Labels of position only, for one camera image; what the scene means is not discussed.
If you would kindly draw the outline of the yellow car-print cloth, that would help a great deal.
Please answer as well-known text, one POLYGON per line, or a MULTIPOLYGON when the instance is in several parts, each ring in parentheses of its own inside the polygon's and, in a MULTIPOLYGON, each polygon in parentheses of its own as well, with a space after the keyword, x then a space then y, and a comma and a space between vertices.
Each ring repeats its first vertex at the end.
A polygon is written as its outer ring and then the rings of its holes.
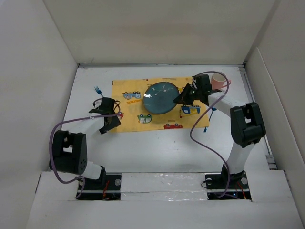
POLYGON ((165 114, 153 114, 144 108, 143 103, 145 92, 156 83, 171 83, 182 92, 185 85, 192 81, 191 77, 113 81, 111 98, 120 102, 122 113, 121 124, 113 132, 192 128, 206 111, 206 106, 201 102, 195 101, 192 105, 178 104, 165 114))

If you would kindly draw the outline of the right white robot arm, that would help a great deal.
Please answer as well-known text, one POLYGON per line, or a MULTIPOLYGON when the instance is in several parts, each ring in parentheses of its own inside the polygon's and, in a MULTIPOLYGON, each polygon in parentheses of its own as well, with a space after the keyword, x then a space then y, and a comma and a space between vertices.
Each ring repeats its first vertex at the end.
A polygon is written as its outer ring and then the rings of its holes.
POLYGON ((209 79, 209 72, 193 76, 193 83, 187 84, 183 91, 174 99, 174 103, 181 105, 193 105, 194 101, 200 101, 210 108, 215 108, 230 118, 231 137, 233 146, 227 161, 224 163, 221 184, 231 188, 238 181, 237 175, 244 171, 245 163, 261 138, 266 134, 266 129, 258 103, 245 103, 233 99, 226 91, 214 89, 209 79))

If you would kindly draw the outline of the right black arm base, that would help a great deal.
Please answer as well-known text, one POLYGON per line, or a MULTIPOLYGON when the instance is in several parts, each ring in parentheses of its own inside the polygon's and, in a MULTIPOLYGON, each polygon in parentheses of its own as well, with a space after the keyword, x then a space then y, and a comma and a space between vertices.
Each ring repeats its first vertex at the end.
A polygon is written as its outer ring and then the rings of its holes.
POLYGON ((223 165, 221 172, 206 173, 201 186, 207 190, 208 200, 251 200, 246 172, 228 174, 223 165))

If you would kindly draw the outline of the teal ceramic plate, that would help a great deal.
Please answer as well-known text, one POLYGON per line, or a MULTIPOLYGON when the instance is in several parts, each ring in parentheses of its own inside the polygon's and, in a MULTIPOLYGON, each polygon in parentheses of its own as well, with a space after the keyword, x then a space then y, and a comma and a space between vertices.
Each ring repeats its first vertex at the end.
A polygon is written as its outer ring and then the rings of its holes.
POLYGON ((151 114, 162 115, 176 107, 173 101, 179 94, 173 83, 158 82, 149 86, 143 94, 143 106, 151 114))

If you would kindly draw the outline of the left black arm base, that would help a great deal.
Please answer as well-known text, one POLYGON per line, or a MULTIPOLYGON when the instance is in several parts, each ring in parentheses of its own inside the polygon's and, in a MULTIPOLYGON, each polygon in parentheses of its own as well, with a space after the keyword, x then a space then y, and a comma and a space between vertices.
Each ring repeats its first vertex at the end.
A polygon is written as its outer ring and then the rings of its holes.
POLYGON ((121 200, 122 175, 119 173, 106 173, 102 182, 98 180, 85 179, 85 186, 81 192, 82 185, 79 184, 76 196, 77 200, 121 200))

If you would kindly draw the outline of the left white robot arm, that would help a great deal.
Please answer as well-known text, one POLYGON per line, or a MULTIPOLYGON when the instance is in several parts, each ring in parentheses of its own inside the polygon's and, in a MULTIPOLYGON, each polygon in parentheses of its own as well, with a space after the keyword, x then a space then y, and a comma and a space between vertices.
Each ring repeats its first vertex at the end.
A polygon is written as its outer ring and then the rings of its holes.
POLYGON ((56 124, 49 139, 50 169, 63 184, 73 181, 90 180, 95 189, 106 185, 105 168, 88 160, 87 134, 99 132, 105 134, 118 127, 120 122, 120 102, 104 97, 93 102, 94 108, 89 111, 91 116, 63 121, 56 124), (69 130, 59 130, 63 124, 79 122, 78 130, 84 132, 73 133, 69 130))

